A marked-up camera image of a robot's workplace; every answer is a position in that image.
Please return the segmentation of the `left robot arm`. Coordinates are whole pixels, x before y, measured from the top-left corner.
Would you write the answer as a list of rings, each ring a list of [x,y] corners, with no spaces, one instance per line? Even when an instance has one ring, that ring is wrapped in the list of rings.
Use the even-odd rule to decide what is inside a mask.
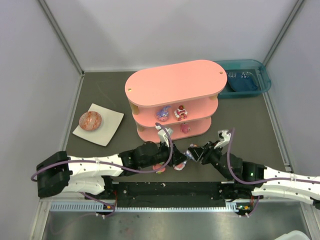
[[[112,177],[142,174],[148,167],[159,172],[166,166],[177,167],[186,160],[176,145],[168,146],[164,142],[157,145],[152,141],[104,157],[76,157],[58,151],[36,166],[36,175],[31,179],[37,183],[40,198],[65,192],[96,196],[112,190]]]

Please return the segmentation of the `pink doll green bow toy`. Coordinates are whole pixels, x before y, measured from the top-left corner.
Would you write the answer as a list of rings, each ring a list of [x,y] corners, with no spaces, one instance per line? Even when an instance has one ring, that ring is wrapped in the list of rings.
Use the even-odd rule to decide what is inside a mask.
[[[163,164],[156,164],[152,166],[152,169],[156,171],[156,174],[161,174],[166,170],[166,167],[163,167]]]

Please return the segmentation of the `red strawberry cake toy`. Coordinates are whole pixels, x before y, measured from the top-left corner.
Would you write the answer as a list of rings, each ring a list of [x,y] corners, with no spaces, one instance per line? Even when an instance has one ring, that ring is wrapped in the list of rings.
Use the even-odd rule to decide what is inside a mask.
[[[178,121],[182,121],[188,117],[188,112],[183,105],[180,105],[175,111],[174,115]]]

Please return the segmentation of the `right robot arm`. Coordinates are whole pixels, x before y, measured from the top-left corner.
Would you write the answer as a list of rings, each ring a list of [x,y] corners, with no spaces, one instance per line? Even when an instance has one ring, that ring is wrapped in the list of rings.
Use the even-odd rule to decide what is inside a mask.
[[[231,153],[229,140],[209,141],[204,146],[190,145],[191,159],[211,164],[236,190],[254,197],[279,197],[320,208],[320,178],[302,176],[242,160]]]

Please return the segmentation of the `purple bunny head toy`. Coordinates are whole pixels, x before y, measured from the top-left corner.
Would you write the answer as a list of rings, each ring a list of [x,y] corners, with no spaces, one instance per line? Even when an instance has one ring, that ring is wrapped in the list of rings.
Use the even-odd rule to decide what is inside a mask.
[[[156,118],[158,121],[161,121],[161,122],[166,122],[169,118],[169,108],[171,106],[170,105],[167,105],[167,106],[164,106],[162,109],[160,109],[157,113],[156,113]]]

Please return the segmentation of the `purple long-ear bunny toy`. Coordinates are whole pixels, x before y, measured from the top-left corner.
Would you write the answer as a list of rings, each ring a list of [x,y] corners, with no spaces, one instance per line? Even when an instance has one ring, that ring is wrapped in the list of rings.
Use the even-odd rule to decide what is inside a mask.
[[[198,158],[197,148],[198,145],[193,143],[190,144],[187,150],[184,152],[184,155],[187,156],[189,159],[195,161]]]

